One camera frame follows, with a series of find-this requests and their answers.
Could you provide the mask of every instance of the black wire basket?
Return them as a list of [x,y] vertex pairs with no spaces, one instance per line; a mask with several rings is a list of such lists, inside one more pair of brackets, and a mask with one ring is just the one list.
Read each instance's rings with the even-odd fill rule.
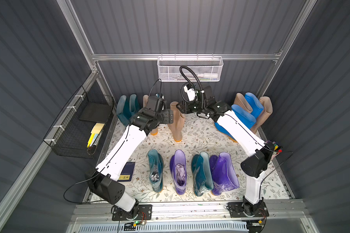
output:
[[73,106],[68,107],[71,109],[62,123],[59,126],[52,126],[49,129],[50,131],[53,127],[57,127],[57,131],[54,134],[53,139],[46,140],[44,138],[44,141],[57,155],[93,159],[93,154],[96,152],[101,135],[103,131],[107,130],[109,127],[106,126],[107,124],[104,122],[105,125],[93,144],[87,147],[87,143],[91,136],[91,130],[95,126],[96,122],[84,121],[80,120],[79,118],[88,103],[110,105],[110,115],[106,122],[113,117],[113,98],[111,96],[84,92],[81,96],[79,96],[79,99]]

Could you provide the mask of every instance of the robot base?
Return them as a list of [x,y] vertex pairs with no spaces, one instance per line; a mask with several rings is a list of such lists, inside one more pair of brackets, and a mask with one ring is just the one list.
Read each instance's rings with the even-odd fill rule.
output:
[[139,201],[136,201],[131,212],[126,212],[123,209],[114,206],[112,221],[126,221],[126,220],[137,220],[143,219],[143,213],[145,213],[144,220],[151,219],[152,205],[139,205]]
[[227,203],[227,209],[229,210],[231,218],[241,218],[245,216],[263,218],[264,216],[261,214],[262,210],[264,211],[266,217],[270,215],[268,213],[266,203],[263,202],[263,198],[257,204],[252,205],[245,199],[245,197],[243,197],[242,202],[239,201]]

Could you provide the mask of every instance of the floral tablecloth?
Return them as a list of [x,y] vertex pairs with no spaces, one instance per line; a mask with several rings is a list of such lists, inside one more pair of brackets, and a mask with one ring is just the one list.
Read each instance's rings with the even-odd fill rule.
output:
[[[163,124],[159,126],[157,135],[149,135],[140,143],[128,160],[129,162],[135,162],[135,170],[130,182],[122,182],[122,184],[126,186],[126,192],[130,193],[141,203],[241,200],[246,189],[246,175],[242,171],[240,163],[247,158],[242,147],[238,143],[231,141],[225,134],[217,131],[211,119],[201,119],[198,118],[196,114],[187,114],[185,121],[181,142],[175,142],[168,126]],[[107,154],[109,154],[121,138],[124,131],[124,125],[118,120]],[[155,193],[149,182],[149,161],[147,153],[151,149],[156,149],[163,158],[163,190],[160,193]],[[170,158],[176,150],[182,150],[187,158],[187,190],[183,195],[178,195],[175,192],[169,169]],[[229,153],[240,187],[224,192],[220,196],[214,196],[209,192],[204,193],[201,197],[197,197],[193,191],[191,159],[192,156],[199,154],[201,151],[207,152],[210,156],[214,154],[219,155],[220,152]],[[271,172],[274,168],[272,162],[269,163],[266,174]],[[262,188],[263,197],[265,199],[289,198],[276,171],[264,180]],[[97,200],[101,200],[101,198],[94,194],[91,201]]]

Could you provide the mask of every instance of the white vent cover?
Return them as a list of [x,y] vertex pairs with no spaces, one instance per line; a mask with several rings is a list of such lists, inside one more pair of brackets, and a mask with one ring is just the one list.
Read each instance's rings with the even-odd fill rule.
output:
[[246,222],[242,221],[192,221],[192,222],[157,222],[136,226],[136,230],[123,231],[124,223],[82,224],[79,233],[119,233],[119,232],[182,232],[182,231],[218,231],[234,230],[248,232]]
[[[166,55],[158,57],[157,66],[158,78],[163,82],[186,82],[180,74],[180,66],[191,68],[201,82],[217,82],[221,79],[223,59],[220,56]],[[182,71],[190,81],[196,81],[189,71]]]

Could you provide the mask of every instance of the purple rain boot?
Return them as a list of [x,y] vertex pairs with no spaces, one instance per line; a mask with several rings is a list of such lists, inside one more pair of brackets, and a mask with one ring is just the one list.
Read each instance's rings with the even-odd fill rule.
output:
[[179,195],[183,195],[187,185],[186,158],[181,150],[175,151],[170,160],[170,172],[175,184],[175,190]]
[[219,196],[222,192],[230,191],[240,186],[229,153],[222,152],[219,156],[213,155],[209,161],[214,183],[214,189],[211,193]]

